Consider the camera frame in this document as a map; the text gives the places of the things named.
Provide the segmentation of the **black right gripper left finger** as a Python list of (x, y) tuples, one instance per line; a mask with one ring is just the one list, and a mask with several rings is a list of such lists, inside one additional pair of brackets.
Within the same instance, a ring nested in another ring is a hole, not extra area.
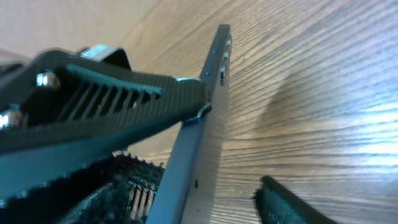
[(2, 200), (1, 223), (145, 223), (164, 171), (113, 156)]

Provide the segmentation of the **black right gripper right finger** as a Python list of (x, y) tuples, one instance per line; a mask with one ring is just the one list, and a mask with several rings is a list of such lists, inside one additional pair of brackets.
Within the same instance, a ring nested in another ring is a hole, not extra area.
[(315, 210), (271, 176), (261, 179), (253, 196), (257, 214), (266, 224), (336, 224)]

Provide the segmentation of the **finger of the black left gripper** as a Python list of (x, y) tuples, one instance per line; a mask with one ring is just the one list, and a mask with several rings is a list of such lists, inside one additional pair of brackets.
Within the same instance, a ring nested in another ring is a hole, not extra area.
[(1, 76), (1, 198), (24, 195), (195, 119), (208, 98), (199, 79), (44, 52)]

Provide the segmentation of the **blue Galaxy smartphone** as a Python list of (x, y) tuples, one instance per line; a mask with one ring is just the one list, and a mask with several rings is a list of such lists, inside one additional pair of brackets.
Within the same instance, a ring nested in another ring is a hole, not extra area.
[(178, 133), (148, 224), (209, 223), (229, 106), (231, 28), (218, 27), (200, 79), (209, 102)]

